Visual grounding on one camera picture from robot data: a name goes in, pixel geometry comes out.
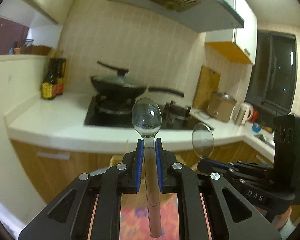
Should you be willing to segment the person right hand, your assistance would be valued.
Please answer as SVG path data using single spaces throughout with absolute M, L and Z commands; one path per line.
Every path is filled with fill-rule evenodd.
M 290 206 L 285 213 L 279 215 L 279 220 L 277 221 L 275 228 L 279 230 L 283 226 L 285 226 L 286 222 L 289 220 L 290 215 L 292 213 L 292 207 Z

